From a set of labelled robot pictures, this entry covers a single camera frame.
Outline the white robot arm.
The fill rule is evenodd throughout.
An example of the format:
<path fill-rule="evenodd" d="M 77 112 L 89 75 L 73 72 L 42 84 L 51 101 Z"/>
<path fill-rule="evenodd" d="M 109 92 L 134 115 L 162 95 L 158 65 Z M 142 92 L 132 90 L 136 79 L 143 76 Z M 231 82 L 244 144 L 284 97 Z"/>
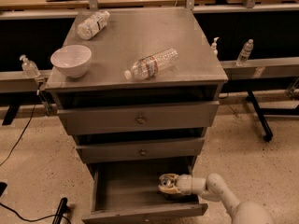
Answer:
<path fill-rule="evenodd" d="M 275 224 L 271 214 L 260 204 L 241 202 L 229 189 L 224 179 L 216 174 L 207 177 L 193 175 L 163 174 L 159 177 L 159 190 L 175 195 L 197 195 L 212 202 L 222 202 L 231 224 Z"/>

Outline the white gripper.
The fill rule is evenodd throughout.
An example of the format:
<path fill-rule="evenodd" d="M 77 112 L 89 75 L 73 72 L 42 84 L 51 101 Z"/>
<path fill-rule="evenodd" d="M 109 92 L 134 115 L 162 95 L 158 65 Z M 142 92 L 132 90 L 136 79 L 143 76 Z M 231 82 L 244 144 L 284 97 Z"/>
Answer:
<path fill-rule="evenodd" d="M 180 175 L 177 174 L 163 174 L 159 177 L 161 182 L 176 182 L 176 187 L 166 187 L 159 185 L 158 188 L 160 192 L 170 195 L 182 194 L 191 195 L 192 194 L 192 176 L 191 175 Z"/>

